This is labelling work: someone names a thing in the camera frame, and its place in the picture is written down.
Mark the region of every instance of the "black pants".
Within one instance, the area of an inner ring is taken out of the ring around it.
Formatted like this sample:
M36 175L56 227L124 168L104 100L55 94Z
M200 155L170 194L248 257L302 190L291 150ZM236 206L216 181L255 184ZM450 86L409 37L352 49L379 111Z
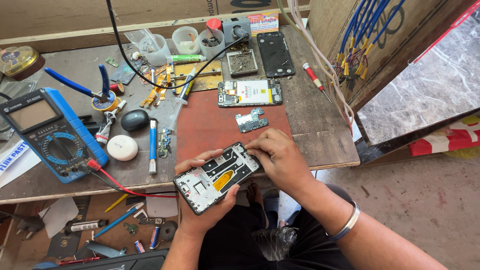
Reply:
M252 232L264 229L265 224L265 214L259 203L249 207L235 205L205 235L198 268L353 269L336 244L326 238L323 226L305 209L300 211L292 224L299 228L299 232L289 251L289 258L268 261L252 236Z

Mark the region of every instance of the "yellow pen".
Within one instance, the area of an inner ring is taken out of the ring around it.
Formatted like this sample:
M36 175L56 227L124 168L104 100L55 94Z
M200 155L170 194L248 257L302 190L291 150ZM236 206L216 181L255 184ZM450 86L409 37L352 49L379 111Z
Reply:
M112 210L112 208L114 208L115 206L117 206L117 204L119 204L121 201L123 201L123 199L125 199L126 197L128 197L129 194L123 194L118 200L116 200L112 205L110 205L109 208L107 208L107 210L105 210L105 213L107 213L108 211Z

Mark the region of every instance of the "solder wire spool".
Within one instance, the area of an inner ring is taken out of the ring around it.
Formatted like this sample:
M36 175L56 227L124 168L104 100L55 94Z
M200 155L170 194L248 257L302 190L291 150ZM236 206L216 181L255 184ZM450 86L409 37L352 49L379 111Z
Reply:
M115 95L115 92L112 90L109 91L110 97L104 103L100 102L97 98L92 99L92 107L95 110L99 110L101 113L106 111L113 111L121 102L122 100Z

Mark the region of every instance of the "plastic cup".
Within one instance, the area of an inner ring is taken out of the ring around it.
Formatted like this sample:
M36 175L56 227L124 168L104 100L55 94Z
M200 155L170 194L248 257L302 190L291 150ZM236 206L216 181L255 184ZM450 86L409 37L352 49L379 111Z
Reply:
M192 41L192 37L189 34L193 34L195 41L190 44L180 44L182 41ZM179 51L179 54L199 54L200 43L198 40L198 32L195 28L190 26L182 26L175 30L172 34L172 40L175 43L175 47Z
M166 57L172 55L170 49L165 41L165 38L159 34L154 34L156 43L160 48L160 51L151 52L146 55L148 62L156 67L163 66L167 63Z
M212 32L220 41L220 45L217 45L215 47L205 46L204 43L202 42L204 38L212 37L212 33L210 33L210 30L208 29L204 30L198 35L198 41L200 42L200 49L202 49L202 54L207 58L207 60L212 59L218 52L220 52L225 48L225 36L223 35L222 31L217 29L212 29ZM225 56L225 52L220 54L216 59L221 59L224 56Z

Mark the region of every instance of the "smartphone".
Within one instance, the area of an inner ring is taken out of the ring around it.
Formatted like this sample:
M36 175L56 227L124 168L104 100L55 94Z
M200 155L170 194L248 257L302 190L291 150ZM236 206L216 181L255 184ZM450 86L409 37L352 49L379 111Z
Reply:
M218 83L218 106L262 106L282 104L280 80L238 80Z
M267 77L295 74L287 43L281 31L259 33L257 41Z
M225 148L223 154L205 165L177 175L173 183L196 215L220 201L234 185L240 184L261 167L255 156L247 154L241 142Z

